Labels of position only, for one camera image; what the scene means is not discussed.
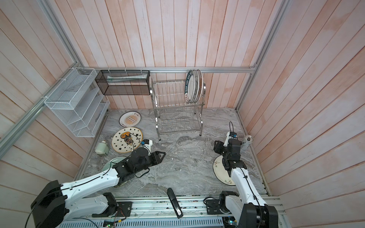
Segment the cream plate floral rim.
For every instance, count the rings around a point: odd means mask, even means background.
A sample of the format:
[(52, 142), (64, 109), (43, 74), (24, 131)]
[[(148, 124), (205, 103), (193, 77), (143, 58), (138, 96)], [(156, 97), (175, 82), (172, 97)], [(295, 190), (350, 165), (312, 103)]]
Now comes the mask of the cream plate floral rim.
[(234, 181), (229, 176), (228, 172), (225, 170), (222, 160), (223, 160), (222, 155), (218, 156), (215, 159), (215, 161), (213, 163), (214, 174), (220, 182), (222, 182), (226, 185), (229, 185), (229, 186), (235, 186)]

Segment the light green flower plate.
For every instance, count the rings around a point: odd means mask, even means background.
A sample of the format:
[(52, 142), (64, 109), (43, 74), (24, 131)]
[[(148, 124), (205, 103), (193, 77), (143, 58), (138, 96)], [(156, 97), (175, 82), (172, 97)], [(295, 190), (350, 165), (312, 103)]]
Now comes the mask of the light green flower plate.
[(104, 188), (122, 185), (130, 178), (128, 167), (129, 157), (118, 157), (112, 159), (107, 165), (106, 170), (100, 175), (101, 186)]

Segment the white plate green clover design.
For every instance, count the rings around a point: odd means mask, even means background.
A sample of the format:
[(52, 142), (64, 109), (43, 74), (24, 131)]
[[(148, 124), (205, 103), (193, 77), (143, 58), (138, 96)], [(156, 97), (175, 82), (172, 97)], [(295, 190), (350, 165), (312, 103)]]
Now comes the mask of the white plate green clover design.
[(199, 82), (199, 75), (198, 75), (197, 70), (193, 70), (193, 74), (194, 74), (194, 93), (193, 93), (193, 97), (191, 99), (191, 102), (195, 103), (196, 99), (198, 97), (200, 82)]

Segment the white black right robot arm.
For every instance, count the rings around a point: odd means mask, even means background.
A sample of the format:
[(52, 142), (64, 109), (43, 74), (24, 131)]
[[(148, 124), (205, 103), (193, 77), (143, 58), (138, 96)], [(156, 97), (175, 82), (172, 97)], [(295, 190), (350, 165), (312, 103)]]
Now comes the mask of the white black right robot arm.
[(242, 142), (230, 138), (227, 143), (214, 142), (214, 152), (219, 154), (223, 169), (232, 179), (238, 192), (223, 191), (220, 194), (220, 210), (231, 213), (238, 228), (277, 228), (279, 215), (256, 190), (245, 163), (240, 159)]

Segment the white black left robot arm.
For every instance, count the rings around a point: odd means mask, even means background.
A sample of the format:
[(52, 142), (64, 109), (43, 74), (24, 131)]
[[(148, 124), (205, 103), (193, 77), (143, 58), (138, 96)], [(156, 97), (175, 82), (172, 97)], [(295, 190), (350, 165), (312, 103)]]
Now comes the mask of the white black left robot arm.
[(149, 153), (145, 148), (137, 148), (129, 157), (110, 164), (104, 172), (74, 182), (48, 183), (31, 204), (30, 216), (35, 227), (55, 228), (65, 220), (89, 215), (94, 218), (116, 215), (118, 203), (112, 193), (90, 195), (121, 185), (140, 171), (148, 173), (149, 168), (160, 164), (165, 156), (165, 152)]

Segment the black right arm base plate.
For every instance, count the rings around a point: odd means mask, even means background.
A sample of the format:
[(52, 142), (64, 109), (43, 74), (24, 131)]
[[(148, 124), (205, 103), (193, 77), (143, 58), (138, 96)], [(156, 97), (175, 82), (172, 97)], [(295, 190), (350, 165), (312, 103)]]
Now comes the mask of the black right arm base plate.
[(207, 197), (203, 200), (207, 209), (208, 215), (229, 214), (230, 212), (225, 207), (225, 201), (214, 197)]

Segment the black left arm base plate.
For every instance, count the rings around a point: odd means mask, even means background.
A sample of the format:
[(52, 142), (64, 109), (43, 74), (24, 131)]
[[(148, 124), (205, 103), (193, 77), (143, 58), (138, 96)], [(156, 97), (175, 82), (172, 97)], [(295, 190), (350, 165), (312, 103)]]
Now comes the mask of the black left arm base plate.
[(94, 218), (112, 216), (129, 217), (133, 205), (131, 201), (117, 202), (110, 192), (98, 196), (97, 203), (100, 203), (102, 207), (92, 214), (92, 217)]

